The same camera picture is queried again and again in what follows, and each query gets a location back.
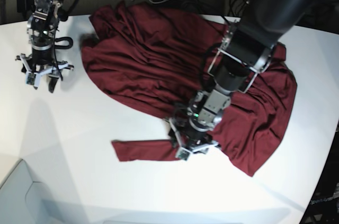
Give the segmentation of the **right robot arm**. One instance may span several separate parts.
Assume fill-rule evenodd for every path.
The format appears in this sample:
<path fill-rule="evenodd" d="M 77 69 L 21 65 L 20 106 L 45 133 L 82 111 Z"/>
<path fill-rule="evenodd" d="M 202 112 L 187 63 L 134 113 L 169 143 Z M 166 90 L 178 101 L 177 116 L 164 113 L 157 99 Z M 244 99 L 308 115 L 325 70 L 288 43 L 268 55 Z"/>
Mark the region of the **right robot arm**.
<path fill-rule="evenodd" d="M 69 62 L 57 59 L 57 50 L 73 47 L 71 37 L 56 37 L 59 23 L 68 19 L 68 12 L 62 9 L 64 0 L 34 0 L 34 11 L 27 21 L 27 34 L 31 53 L 15 57 L 22 64 L 25 83 L 38 89 L 43 77 L 49 78 L 48 90 L 53 93 L 63 70 L 72 70 Z"/>

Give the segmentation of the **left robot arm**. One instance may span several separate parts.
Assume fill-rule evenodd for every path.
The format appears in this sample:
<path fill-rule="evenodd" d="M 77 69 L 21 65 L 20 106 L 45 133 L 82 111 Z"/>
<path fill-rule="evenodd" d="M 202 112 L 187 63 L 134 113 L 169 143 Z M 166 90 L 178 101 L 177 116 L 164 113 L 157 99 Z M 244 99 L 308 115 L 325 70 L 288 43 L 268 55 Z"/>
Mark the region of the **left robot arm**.
<path fill-rule="evenodd" d="M 200 72 L 208 74 L 186 106 L 185 117 L 169 118 L 169 136 L 177 148 L 175 157 L 187 160 L 196 153 L 218 147 L 208 132 L 222 120 L 235 92 L 245 93 L 264 72 L 278 40 L 303 16 L 315 0 L 249 0 L 238 22 L 230 23 L 220 43 L 210 47 L 216 54 Z"/>

